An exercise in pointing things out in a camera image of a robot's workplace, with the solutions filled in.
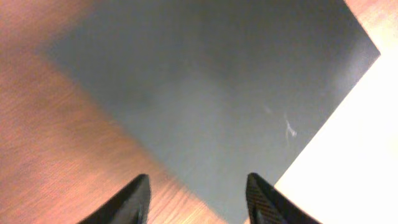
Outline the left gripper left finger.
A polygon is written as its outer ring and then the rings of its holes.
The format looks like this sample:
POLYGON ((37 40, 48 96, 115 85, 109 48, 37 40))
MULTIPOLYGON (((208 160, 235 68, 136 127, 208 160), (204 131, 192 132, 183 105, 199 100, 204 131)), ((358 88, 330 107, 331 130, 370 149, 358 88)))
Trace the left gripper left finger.
POLYGON ((78 224, 146 224, 151 198, 147 174, 139 174, 78 224))

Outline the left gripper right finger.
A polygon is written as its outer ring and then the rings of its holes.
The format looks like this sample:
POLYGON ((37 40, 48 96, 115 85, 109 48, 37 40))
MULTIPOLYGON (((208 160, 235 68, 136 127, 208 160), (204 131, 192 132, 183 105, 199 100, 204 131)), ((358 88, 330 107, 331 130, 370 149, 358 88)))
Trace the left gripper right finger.
POLYGON ((320 224, 254 172, 247 176, 246 204, 250 224, 320 224))

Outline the dark green box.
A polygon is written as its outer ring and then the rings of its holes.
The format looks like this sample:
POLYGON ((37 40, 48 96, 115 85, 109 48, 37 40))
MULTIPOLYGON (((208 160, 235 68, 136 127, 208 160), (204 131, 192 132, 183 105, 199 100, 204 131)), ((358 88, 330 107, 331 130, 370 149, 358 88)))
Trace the dark green box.
POLYGON ((105 1, 46 54, 228 223, 380 55, 340 0, 105 1))

